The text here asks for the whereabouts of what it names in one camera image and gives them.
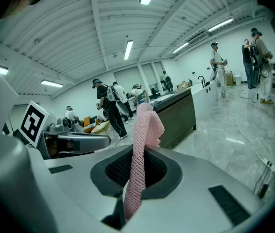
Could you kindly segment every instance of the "shoe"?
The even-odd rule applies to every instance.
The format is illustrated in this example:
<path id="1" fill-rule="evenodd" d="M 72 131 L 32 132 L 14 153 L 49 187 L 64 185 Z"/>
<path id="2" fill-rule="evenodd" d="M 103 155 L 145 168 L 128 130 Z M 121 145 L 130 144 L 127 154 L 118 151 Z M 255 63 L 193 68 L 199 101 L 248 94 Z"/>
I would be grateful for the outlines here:
<path id="1" fill-rule="evenodd" d="M 125 136 L 118 136 L 118 140 L 122 140 L 122 139 L 124 139 L 125 137 L 127 137 L 128 136 L 128 133 L 125 135 Z"/>
<path id="2" fill-rule="evenodd" d="M 274 104 L 274 101 L 272 101 L 272 100 L 265 100 L 264 103 L 265 104 Z"/>

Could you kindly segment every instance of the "electrical outlet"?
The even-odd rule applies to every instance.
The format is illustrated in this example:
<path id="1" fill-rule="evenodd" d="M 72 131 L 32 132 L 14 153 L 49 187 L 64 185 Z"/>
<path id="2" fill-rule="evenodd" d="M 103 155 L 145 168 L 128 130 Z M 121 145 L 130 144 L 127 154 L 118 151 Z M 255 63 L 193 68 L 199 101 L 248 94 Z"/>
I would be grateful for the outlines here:
<path id="1" fill-rule="evenodd" d="M 268 160 L 267 160 L 266 158 L 264 158 L 264 159 L 263 159 L 263 162 L 265 163 L 265 165 L 267 165 Z M 269 165 L 267 165 L 268 168 L 269 168 L 272 172 L 275 172 L 275 165 L 274 165 L 274 164 L 272 164 L 272 166 L 269 166 Z"/>

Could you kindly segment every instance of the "white ceiling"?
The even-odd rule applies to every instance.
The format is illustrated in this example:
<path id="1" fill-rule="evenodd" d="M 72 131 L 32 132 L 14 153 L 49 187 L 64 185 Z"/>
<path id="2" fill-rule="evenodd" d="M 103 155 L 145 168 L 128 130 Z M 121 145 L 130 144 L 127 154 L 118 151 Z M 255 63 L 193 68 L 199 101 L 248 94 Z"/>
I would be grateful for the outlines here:
<path id="1" fill-rule="evenodd" d="M 17 93 L 54 97 L 108 70 L 175 57 L 176 47 L 230 16 L 237 25 L 265 12 L 257 0 L 42 0 L 0 21 L 0 65 Z"/>

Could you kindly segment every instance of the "pink towel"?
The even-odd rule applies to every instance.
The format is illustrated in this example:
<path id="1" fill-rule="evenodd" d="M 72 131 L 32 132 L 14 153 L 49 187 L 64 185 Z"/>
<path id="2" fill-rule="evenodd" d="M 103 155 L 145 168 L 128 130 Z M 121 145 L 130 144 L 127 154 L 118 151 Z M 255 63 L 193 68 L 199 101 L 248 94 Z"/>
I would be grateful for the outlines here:
<path id="1" fill-rule="evenodd" d="M 141 194 L 145 190 L 144 147 L 157 146 L 158 139 L 165 129 L 153 107 L 142 103 L 137 108 L 137 118 L 134 124 L 133 156 L 128 188 L 123 207 L 124 217 L 129 220 L 141 205 Z"/>

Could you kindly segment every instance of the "marble floor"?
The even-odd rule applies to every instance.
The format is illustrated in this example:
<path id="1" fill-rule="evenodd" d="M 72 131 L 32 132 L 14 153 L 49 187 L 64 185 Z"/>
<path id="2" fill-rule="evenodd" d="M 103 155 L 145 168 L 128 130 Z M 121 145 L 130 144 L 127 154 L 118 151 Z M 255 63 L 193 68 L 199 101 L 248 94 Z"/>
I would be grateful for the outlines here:
<path id="1" fill-rule="evenodd" d="M 228 116 L 252 142 L 257 154 L 275 165 L 275 104 L 253 103 L 249 99 L 240 98 L 239 92 L 240 96 L 256 101 L 257 90 L 248 90 L 247 85 L 228 88 L 229 99 L 221 99 L 218 87 L 218 103 L 210 108 L 209 114 L 197 121 L 197 130 L 189 131 L 187 137 L 171 150 L 210 161 L 253 190 L 265 166 Z M 275 101 L 275 94 L 272 94 L 272 99 Z M 129 122 L 125 124 L 128 137 L 120 141 L 110 127 L 108 134 L 112 142 L 106 149 L 133 143 L 134 120 Z M 264 200 L 274 196 L 275 178 Z"/>

